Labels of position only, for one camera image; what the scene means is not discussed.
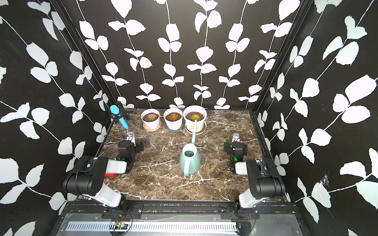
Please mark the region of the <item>mint green watering can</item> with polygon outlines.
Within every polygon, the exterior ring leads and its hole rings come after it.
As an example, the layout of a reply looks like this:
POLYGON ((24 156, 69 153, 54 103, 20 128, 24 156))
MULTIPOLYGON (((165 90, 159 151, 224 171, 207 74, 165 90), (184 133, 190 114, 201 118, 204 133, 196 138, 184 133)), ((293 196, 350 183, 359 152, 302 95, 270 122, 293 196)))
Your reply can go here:
POLYGON ((180 155, 180 169, 188 177, 200 168, 200 154, 195 145, 196 131, 192 134, 191 143, 186 144, 180 155))

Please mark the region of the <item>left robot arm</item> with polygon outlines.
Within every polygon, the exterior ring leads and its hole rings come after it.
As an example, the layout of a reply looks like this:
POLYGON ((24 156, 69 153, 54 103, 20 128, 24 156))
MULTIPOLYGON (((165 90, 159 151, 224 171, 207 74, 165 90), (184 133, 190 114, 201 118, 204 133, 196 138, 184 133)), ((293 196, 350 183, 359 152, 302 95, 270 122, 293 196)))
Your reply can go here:
POLYGON ((123 140, 118 145, 116 159, 84 156, 80 158, 63 182, 63 190, 83 195, 113 208, 125 209, 124 196, 104 183, 107 176, 128 174, 134 167, 135 157, 144 151, 142 142, 123 140))

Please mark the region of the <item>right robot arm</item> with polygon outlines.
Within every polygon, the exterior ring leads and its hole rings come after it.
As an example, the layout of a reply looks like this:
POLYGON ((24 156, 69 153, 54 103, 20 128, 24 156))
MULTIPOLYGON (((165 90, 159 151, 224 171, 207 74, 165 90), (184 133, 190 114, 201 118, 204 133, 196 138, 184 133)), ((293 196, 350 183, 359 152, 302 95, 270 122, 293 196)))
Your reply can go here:
POLYGON ((223 149, 230 156, 229 171, 248 178, 249 188, 239 194, 236 199, 238 208, 254 208, 266 200, 279 198, 286 194, 284 182, 273 160, 245 160, 247 145, 237 141, 225 142, 223 149))

